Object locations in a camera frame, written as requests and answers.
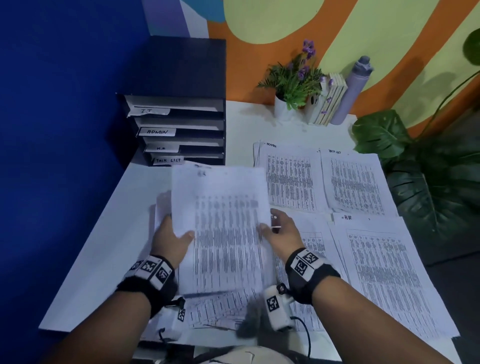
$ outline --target wristband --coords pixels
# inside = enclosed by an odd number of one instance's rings
[[[313,290],[324,278],[340,277],[323,255],[306,248],[297,249],[290,255],[285,271],[290,294],[295,301],[303,304],[312,304]]]
[[[149,255],[129,269],[115,291],[143,293],[150,302],[152,318],[175,297],[177,289],[172,264],[160,255]]]

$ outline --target white desk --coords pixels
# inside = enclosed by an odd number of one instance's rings
[[[355,143],[348,130],[355,119],[349,115],[340,126],[310,126],[298,117],[276,121],[271,108],[264,105],[227,101],[227,165],[252,166],[252,145],[259,140],[351,150]],[[40,323],[41,329],[70,332],[113,292],[151,240],[156,197],[171,189],[170,177],[170,168],[147,167],[139,152],[134,156]],[[311,357],[340,360],[326,334],[314,332],[311,337]],[[189,330],[179,343],[222,347],[255,345],[256,340],[240,340],[232,331],[205,328]],[[306,353],[306,343],[305,333],[290,333],[291,349]],[[450,339],[431,345],[460,364]]]

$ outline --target pale green shape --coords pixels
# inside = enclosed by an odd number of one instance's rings
[[[324,0],[224,0],[223,9],[228,27],[238,39],[266,44],[303,27],[323,3]]]
[[[372,87],[405,56],[437,3],[438,0],[358,0],[319,67],[346,77],[360,56],[369,56],[375,70],[363,90]]]
[[[393,106],[406,127],[416,125],[433,115],[455,87],[479,70],[478,66],[465,59],[462,51],[467,36],[480,26],[479,19],[480,2]],[[468,84],[469,82],[459,88],[450,99]]]

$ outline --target blue wall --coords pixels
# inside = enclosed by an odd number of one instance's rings
[[[147,38],[141,0],[0,5],[0,360],[32,363],[37,327],[135,148],[115,92]]]

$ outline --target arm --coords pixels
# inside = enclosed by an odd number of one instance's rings
[[[178,268],[193,231],[181,238],[167,216],[155,232],[151,255],[164,256]],[[115,292],[77,326],[53,351],[45,364],[129,363],[150,319],[150,302],[140,292]]]
[[[293,220],[272,209],[278,234],[260,226],[274,252],[285,263],[303,247]],[[313,307],[346,363],[451,363],[390,315],[337,277],[323,279],[313,291]]]

